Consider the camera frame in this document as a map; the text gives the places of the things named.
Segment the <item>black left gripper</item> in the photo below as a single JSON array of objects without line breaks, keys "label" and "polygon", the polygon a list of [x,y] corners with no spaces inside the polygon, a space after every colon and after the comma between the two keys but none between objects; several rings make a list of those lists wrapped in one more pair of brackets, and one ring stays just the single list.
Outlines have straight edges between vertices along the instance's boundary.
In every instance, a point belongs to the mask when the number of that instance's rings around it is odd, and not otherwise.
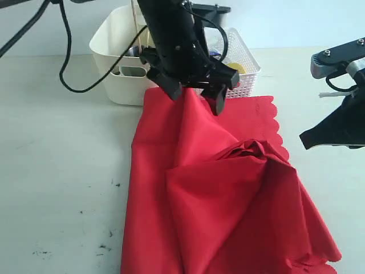
[{"label": "black left gripper", "polygon": [[[183,87],[200,88],[212,114],[219,115],[239,73],[223,63],[229,47],[225,30],[195,14],[191,5],[191,1],[139,2],[154,43],[143,50],[140,59],[150,65],[147,78],[171,100],[179,98]],[[218,30],[224,40],[220,59],[209,55],[206,28]]]}]

